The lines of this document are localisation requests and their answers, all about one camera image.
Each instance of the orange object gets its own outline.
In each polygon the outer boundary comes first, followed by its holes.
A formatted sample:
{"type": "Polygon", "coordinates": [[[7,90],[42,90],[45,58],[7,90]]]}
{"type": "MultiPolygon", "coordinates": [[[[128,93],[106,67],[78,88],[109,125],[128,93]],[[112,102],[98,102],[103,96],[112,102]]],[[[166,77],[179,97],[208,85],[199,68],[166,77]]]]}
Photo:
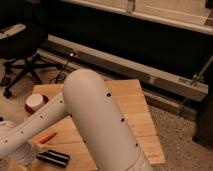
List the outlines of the orange object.
{"type": "Polygon", "coordinates": [[[44,143],[48,142],[49,140],[51,140],[53,137],[55,137],[56,134],[57,134],[57,132],[50,132],[48,134],[35,138],[33,141],[35,143],[44,144],[44,143]]]}

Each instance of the screw hole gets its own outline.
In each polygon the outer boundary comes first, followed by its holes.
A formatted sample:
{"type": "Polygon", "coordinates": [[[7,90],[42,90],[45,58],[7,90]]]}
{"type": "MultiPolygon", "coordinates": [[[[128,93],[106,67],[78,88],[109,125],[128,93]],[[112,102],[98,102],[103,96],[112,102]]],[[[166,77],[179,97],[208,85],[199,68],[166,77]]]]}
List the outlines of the screw hole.
{"type": "Polygon", "coordinates": [[[111,97],[111,93],[107,93],[107,97],[111,97]]]}

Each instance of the plywood surface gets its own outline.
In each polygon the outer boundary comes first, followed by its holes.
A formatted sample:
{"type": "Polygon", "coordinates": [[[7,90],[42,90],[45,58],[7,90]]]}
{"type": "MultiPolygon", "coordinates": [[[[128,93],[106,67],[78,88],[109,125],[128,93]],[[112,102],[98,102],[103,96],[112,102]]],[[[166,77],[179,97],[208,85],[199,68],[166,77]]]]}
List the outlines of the plywood surface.
{"type": "MultiPolygon", "coordinates": [[[[165,158],[157,137],[157,131],[139,82],[137,80],[107,81],[106,84],[150,163],[164,163],[165,158]]],[[[38,85],[34,87],[33,93],[41,93],[52,98],[62,89],[62,86],[60,84],[38,85]]],[[[41,134],[53,130],[57,131],[58,134],[48,144],[52,149],[71,156],[69,166],[66,169],[59,169],[35,160],[31,167],[32,171],[87,171],[97,169],[70,117],[66,117],[41,134]]],[[[19,170],[14,161],[11,162],[9,168],[9,171],[13,170],[19,170]]]]}

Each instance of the chair base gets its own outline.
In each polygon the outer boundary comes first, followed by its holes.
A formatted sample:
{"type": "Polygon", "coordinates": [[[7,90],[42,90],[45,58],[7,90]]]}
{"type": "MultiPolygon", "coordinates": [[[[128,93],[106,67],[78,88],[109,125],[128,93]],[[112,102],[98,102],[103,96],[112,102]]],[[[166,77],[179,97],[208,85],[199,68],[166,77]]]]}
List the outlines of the chair base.
{"type": "Polygon", "coordinates": [[[37,61],[43,61],[41,59],[41,56],[39,54],[34,55],[34,57],[31,60],[28,59],[24,59],[25,65],[13,65],[13,63],[15,63],[17,60],[13,60],[13,61],[9,61],[9,62],[5,62],[4,66],[5,66],[5,76],[2,79],[1,83],[4,83],[1,86],[6,85],[5,91],[4,91],[4,96],[6,98],[9,98],[12,96],[12,92],[10,91],[10,89],[22,78],[24,77],[27,73],[30,73],[32,75],[33,80],[38,83],[38,84],[42,84],[41,79],[39,78],[39,76],[36,74],[35,70],[36,69],[41,69],[41,68],[48,68],[48,67],[56,67],[57,69],[61,69],[62,66],[61,64],[57,64],[57,63],[42,63],[42,64],[36,64],[37,61]],[[9,77],[7,77],[6,75],[9,74],[12,71],[12,68],[15,69],[21,69],[21,72],[13,79],[11,80],[9,83],[7,82],[9,77]]]}

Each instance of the black tool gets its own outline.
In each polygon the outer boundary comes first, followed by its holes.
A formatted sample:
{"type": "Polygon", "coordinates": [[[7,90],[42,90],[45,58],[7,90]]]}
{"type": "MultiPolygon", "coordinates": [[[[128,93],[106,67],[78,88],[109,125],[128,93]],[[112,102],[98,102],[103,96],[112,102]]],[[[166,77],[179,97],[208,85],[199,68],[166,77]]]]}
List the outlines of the black tool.
{"type": "Polygon", "coordinates": [[[39,153],[36,158],[41,161],[53,164],[58,167],[65,168],[70,160],[70,156],[67,154],[59,153],[53,150],[48,150],[43,153],[39,153]]]}

